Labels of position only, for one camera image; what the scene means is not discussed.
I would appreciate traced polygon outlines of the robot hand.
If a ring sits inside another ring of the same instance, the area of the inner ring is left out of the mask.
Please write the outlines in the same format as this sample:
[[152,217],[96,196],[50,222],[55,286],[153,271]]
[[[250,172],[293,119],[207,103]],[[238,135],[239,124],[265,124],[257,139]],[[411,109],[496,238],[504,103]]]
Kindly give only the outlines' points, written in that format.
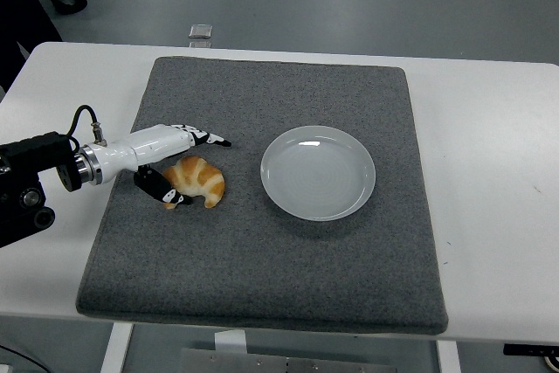
[[133,171],[136,186],[152,198],[164,204],[190,204],[190,198],[150,165],[202,144],[231,146],[223,137],[192,126],[158,124],[106,146],[85,146],[82,152],[90,167],[91,184],[107,183],[123,170]]

